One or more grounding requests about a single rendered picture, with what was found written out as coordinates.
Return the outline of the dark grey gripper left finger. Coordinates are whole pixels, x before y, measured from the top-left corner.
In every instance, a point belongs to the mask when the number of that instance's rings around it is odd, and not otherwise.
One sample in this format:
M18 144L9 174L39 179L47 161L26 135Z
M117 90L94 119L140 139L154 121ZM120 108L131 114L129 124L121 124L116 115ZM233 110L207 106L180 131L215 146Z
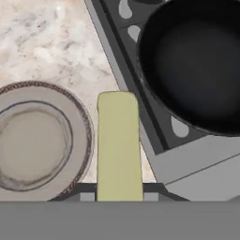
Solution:
M78 183L69 193L52 199L53 202L95 202L96 200L96 183Z

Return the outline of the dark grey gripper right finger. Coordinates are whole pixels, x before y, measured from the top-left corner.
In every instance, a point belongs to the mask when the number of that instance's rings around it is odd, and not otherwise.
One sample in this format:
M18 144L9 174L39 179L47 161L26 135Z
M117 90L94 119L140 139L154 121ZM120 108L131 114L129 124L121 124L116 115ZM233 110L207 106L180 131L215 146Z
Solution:
M158 193L163 195L171 200L177 202L187 202L188 199L185 199L181 196L178 196L174 193L171 193L162 183L144 183L143 184L143 192L144 193Z

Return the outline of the pale yellow butter stick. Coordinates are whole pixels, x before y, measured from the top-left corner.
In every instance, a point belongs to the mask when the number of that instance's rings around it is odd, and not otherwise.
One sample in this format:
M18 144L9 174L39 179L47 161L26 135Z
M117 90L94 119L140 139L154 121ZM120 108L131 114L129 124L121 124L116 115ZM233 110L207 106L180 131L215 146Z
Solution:
M138 101L129 92L104 92L97 111L97 200L142 202Z

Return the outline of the black pan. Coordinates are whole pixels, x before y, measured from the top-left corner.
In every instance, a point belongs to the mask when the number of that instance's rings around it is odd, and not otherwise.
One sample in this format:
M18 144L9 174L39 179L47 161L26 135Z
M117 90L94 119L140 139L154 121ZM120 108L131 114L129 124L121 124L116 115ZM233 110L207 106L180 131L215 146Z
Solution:
M240 0L168 0L137 43L142 83L180 121L240 136Z

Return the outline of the grey and black hob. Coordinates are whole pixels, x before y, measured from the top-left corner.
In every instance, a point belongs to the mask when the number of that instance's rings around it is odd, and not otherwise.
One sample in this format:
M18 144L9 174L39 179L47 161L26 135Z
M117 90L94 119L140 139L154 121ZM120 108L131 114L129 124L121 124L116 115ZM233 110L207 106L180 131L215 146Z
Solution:
M142 145L157 180L144 189L168 189L175 200L239 201L240 138L211 136L182 124L141 83L137 38L164 0L84 2L119 88L139 101Z

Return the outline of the grey plate with brown rim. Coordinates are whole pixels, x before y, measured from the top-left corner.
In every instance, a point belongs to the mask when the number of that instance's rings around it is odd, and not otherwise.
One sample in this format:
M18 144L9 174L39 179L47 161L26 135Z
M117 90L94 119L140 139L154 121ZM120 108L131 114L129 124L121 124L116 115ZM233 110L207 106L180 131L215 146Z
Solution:
M40 81L0 88L0 201L68 194L93 155L91 118L67 89Z

